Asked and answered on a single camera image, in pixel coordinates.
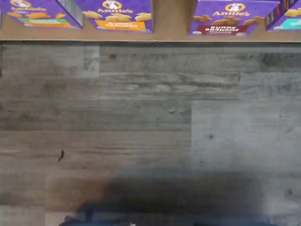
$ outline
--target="wooden shelf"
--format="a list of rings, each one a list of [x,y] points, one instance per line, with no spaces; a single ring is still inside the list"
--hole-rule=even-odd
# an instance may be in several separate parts
[[[86,19],[83,30],[28,28],[3,17],[0,40],[80,40],[138,42],[301,42],[301,32],[266,32],[259,26],[249,37],[189,36],[194,0],[154,0],[155,32],[129,33],[96,30]]]

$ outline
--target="teal label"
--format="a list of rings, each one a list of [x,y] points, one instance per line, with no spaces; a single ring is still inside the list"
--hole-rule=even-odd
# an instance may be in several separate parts
[[[280,27],[282,30],[301,30],[301,19],[286,19]]]
[[[28,19],[28,18],[19,18],[23,23],[31,24],[66,24],[68,21],[66,19]]]

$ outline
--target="annie's logo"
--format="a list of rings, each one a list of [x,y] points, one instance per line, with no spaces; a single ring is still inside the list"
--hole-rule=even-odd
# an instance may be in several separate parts
[[[132,13],[132,10],[124,9],[122,10],[122,4],[115,0],[107,0],[103,2],[103,7],[107,9],[98,9],[98,12],[102,13]]]
[[[215,12],[213,16],[219,15],[233,15],[233,16],[249,16],[248,12],[241,12],[246,6],[243,3],[231,3],[225,7],[227,12]]]
[[[29,11],[46,11],[45,8],[33,8],[31,3],[25,0],[11,0],[10,4],[17,6],[17,8],[12,7],[11,10],[29,10]]]

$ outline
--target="orange label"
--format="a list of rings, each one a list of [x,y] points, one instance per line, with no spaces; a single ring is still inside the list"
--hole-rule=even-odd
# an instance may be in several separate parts
[[[144,22],[109,22],[95,20],[99,29],[120,30],[120,31],[141,31],[145,30]]]
[[[65,23],[65,24],[38,24],[38,23],[24,23],[27,26],[32,26],[32,27],[70,27],[70,23]]]

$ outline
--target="cardboard box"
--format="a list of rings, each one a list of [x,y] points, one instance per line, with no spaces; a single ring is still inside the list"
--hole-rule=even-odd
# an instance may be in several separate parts
[[[76,0],[100,30],[153,32],[151,0]]]
[[[73,0],[7,0],[0,10],[28,27],[78,28],[83,15]]]
[[[190,33],[247,36],[278,4],[278,0],[198,0]]]
[[[301,31],[301,1],[281,0],[266,19],[269,32]]]

